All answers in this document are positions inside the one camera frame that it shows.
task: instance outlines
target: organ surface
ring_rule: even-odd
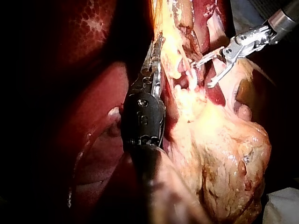
[[[241,81],[250,83],[253,70],[262,71],[248,59],[239,59],[216,89],[206,88],[205,83],[225,64],[214,59],[195,70],[190,63],[208,49],[227,44],[228,38],[217,1],[191,3],[152,1],[155,34],[162,32],[165,38],[161,60],[168,156],[212,219],[251,223],[261,211],[271,145],[263,127],[251,122],[250,108],[236,96]],[[182,77],[188,85],[182,84]]]

